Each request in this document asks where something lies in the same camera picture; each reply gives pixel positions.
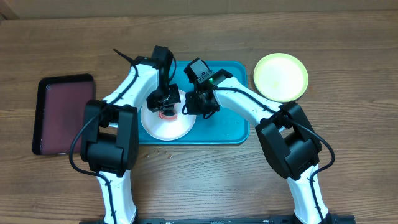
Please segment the yellow-green plate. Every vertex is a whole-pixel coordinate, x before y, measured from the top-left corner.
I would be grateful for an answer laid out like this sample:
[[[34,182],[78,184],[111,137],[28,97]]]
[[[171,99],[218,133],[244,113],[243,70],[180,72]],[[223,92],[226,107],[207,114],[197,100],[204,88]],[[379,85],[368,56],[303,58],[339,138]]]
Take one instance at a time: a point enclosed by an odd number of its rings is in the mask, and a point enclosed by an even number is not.
[[[285,53],[273,53],[261,58],[254,68],[253,79],[263,96],[280,103],[299,99],[309,83],[304,64]]]

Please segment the white plate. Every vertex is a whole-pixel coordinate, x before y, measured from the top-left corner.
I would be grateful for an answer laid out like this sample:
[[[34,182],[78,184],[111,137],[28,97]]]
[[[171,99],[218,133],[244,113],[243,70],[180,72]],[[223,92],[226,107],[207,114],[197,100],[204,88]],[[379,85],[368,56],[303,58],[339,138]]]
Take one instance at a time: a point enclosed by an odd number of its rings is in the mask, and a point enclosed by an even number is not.
[[[147,108],[147,103],[144,101],[141,107],[141,123],[145,131],[161,141],[173,141],[186,135],[195,124],[195,115],[184,115],[182,113],[183,106],[185,105],[185,92],[179,90],[181,103],[174,105],[174,110],[177,112],[177,120],[164,121],[159,118],[159,112],[151,112]]]

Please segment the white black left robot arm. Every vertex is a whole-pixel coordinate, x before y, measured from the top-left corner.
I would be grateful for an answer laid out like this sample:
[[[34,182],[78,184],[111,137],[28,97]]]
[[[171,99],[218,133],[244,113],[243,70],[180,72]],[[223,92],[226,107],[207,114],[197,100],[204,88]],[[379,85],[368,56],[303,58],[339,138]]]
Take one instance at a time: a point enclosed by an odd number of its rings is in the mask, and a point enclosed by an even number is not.
[[[171,52],[152,57],[130,57],[129,74],[103,100],[87,102],[80,156],[87,162],[87,175],[95,176],[103,194],[105,216],[101,223],[135,223],[137,208],[132,199],[130,171],[139,152],[138,111],[147,105],[151,112],[173,114],[180,102],[178,86],[170,81],[175,65]]]

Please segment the pink green sponge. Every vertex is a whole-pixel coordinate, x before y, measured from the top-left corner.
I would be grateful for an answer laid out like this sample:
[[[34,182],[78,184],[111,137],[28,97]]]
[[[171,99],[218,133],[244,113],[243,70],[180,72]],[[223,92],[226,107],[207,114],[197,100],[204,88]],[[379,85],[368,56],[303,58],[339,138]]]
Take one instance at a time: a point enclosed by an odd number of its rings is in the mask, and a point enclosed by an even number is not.
[[[159,112],[159,118],[164,121],[175,121],[177,120],[177,112],[174,109],[167,109]]]

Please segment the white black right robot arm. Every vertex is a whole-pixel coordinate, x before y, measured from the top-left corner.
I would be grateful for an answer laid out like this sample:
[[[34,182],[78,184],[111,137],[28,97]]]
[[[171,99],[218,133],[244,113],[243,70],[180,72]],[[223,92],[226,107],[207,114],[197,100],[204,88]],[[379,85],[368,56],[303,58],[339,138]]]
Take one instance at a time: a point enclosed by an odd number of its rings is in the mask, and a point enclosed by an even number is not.
[[[300,223],[325,223],[317,174],[323,139],[317,135],[296,102],[285,105],[267,100],[242,85],[231,73],[208,68],[184,70],[194,90],[186,95],[183,113],[209,118],[220,108],[234,111],[256,129],[266,161],[286,179]]]

